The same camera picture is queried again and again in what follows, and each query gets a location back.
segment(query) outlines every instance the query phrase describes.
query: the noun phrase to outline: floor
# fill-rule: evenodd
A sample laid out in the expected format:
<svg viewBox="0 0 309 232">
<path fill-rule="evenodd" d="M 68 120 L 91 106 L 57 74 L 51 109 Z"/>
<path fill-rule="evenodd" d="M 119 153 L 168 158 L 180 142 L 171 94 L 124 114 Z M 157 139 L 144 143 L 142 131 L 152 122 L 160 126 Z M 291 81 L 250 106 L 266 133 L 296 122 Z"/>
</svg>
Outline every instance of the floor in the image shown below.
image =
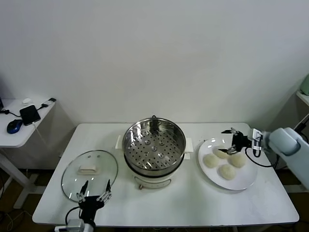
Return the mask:
<svg viewBox="0 0 309 232">
<path fill-rule="evenodd" d="M 8 175 L 0 170 L 0 174 L 4 181 L 7 180 Z M 51 171 L 39 172 L 39 178 L 36 181 L 36 185 L 44 186 L 48 184 L 49 179 L 52 176 Z M 278 176 L 283 184 L 298 184 L 299 181 L 290 173 L 288 170 L 278 171 Z M 18 216 L 22 210 L 13 210 L 13 204 L 15 203 L 19 193 L 21 192 L 21 186 L 13 181 L 0 200 L 0 211 L 10 212 L 9 215 L 12 218 Z M 294 203 L 299 215 L 301 222 L 295 225 L 275 225 L 271 226 L 265 232 L 309 232 L 309 194 L 308 193 L 294 193 L 290 194 L 291 200 Z M 24 203 L 24 210 L 33 214 L 36 205 L 40 201 L 41 195 L 29 195 Z M 54 226 L 38 225 L 32 222 L 31 216 L 28 214 L 22 214 L 16 220 L 14 224 L 9 224 L 10 220 L 8 217 L 1 219 L 0 216 L 0 232 L 6 232 L 9 229 L 14 232 L 52 232 Z M 239 227 L 239 232 L 243 232 L 246 228 Z M 118 229 L 118 228 L 97 228 L 96 232 L 232 232 L 232 228 L 130 228 L 130 229 Z"/>
</svg>

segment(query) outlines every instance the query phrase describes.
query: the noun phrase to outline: table leg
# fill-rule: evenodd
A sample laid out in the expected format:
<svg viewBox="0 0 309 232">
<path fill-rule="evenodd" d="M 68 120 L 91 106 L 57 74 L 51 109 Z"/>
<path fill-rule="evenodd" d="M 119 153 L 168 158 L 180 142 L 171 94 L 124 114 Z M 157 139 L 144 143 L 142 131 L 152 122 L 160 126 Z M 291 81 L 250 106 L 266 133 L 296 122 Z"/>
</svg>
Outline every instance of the table leg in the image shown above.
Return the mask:
<svg viewBox="0 0 309 232">
<path fill-rule="evenodd" d="M 14 209 L 20 209 L 27 196 L 29 194 L 43 194 L 46 186 L 35 186 L 34 182 L 39 176 L 38 174 L 32 174 L 30 179 L 28 179 L 18 168 L 16 168 L 4 155 L 0 153 L 0 167 L 10 175 L 10 178 L 14 178 L 24 189 L 22 190 L 21 194 L 19 195 L 15 205 L 13 206 Z"/>
<path fill-rule="evenodd" d="M 3 187 L 0 189 L 0 193 L 5 192 L 10 183 L 12 182 L 13 177 L 9 177 L 9 179 L 4 183 Z"/>
<path fill-rule="evenodd" d="M 32 174 L 29 179 L 30 182 L 34 183 L 34 181 L 38 178 L 38 176 L 39 176 L 38 174 Z M 32 191 L 29 191 L 26 188 L 24 188 L 22 192 L 20 193 L 19 197 L 17 198 L 17 201 L 15 202 L 13 208 L 21 209 L 29 194 L 43 194 L 45 189 L 46 189 L 46 186 L 35 186 L 34 190 Z"/>
</svg>

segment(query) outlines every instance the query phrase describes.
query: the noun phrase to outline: glass lid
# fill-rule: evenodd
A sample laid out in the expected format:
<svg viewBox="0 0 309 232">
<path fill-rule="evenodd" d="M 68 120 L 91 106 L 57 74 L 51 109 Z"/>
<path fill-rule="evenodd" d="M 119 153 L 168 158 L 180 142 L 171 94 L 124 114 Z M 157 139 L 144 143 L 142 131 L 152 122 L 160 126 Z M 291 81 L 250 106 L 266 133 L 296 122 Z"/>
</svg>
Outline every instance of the glass lid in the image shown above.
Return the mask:
<svg viewBox="0 0 309 232">
<path fill-rule="evenodd" d="M 116 158 L 108 151 L 87 151 L 76 157 L 65 169 L 61 186 L 68 199 L 78 202 L 77 193 L 87 184 L 85 196 L 100 196 L 108 181 L 113 185 L 118 174 Z"/>
</svg>

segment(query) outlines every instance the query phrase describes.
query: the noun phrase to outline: stainless steel steamer basket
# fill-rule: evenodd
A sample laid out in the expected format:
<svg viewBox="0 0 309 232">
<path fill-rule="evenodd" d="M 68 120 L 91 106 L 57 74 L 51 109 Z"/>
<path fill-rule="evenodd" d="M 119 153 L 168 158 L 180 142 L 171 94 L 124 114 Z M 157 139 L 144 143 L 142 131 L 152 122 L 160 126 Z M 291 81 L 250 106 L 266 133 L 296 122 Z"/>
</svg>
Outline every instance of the stainless steel steamer basket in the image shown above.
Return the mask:
<svg viewBox="0 0 309 232">
<path fill-rule="evenodd" d="M 185 136 L 175 123 L 153 116 L 133 124 L 122 146 L 126 163 L 134 172 L 158 178 L 172 173 L 182 163 Z"/>
</svg>

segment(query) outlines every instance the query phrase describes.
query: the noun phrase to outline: white table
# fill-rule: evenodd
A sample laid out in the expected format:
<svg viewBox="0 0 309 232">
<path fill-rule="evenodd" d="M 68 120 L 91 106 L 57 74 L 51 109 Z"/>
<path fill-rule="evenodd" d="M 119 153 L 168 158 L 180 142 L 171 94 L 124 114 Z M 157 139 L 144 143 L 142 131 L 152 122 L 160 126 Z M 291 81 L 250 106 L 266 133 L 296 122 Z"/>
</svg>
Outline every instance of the white table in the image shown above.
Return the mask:
<svg viewBox="0 0 309 232">
<path fill-rule="evenodd" d="M 67 165 L 78 155 L 94 149 L 112 152 L 119 164 L 119 174 L 112 186 L 112 198 L 97 211 L 97 226 L 130 227 L 208 227 L 293 223 L 299 216 L 272 168 L 258 167 L 255 184 L 244 191 L 230 191 L 213 184 L 199 169 L 196 152 L 203 141 L 220 136 L 230 127 L 244 134 L 244 123 L 178 124 L 186 137 L 192 138 L 195 152 L 184 160 L 172 183 L 162 189 L 139 190 L 123 153 L 115 150 L 118 135 L 129 124 L 80 124 L 68 144 L 46 187 L 34 214 L 40 224 L 64 224 L 66 213 L 77 204 L 61 190 L 61 177 Z M 262 153 L 259 161 L 269 164 Z M 78 218 L 78 210 L 70 218 Z"/>
<path fill-rule="evenodd" d="M 47 99 L 35 99 L 33 100 L 33 104 L 38 109 L 43 102 L 45 102 Z M 10 110 L 10 112 L 20 115 L 19 110 L 22 108 L 25 108 L 26 106 L 22 106 L 20 99 L 14 99 L 14 100 L 6 100 L 2 99 L 4 109 Z M 54 103 L 50 106 L 43 108 L 39 110 L 39 115 L 41 117 L 41 120 L 35 123 L 34 125 L 24 126 L 20 128 L 19 132 L 15 134 L 9 134 L 6 131 L 7 125 L 9 122 L 13 121 L 14 119 L 21 119 L 20 117 L 15 117 L 14 115 L 8 114 L 0 114 L 0 148 L 17 148 L 24 145 L 27 140 L 30 138 L 30 136 L 33 134 L 33 132 L 36 130 L 36 127 L 43 121 L 45 116 L 48 114 L 48 112 L 52 109 L 54 106 Z M 45 187 L 40 186 L 37 187 L 33 183 L 38 177 L 37 174 L 31 175 L 30 179 L 28 179 L 25 175 L 23 175 L 5 156 L 4 150 L 0 153 L 0 167 L 10 175 L 9 179 L 5 182 L 3 188 L 5 191 L 12 181 L 12 179 L 15 179 L 20 185 L 24 187 L 23 191 L 19 195 L 14 208 L 19 209 L 22 207 L 25 199 L 27 198 L 28 194 L 43 194 Z"/>
</svg>

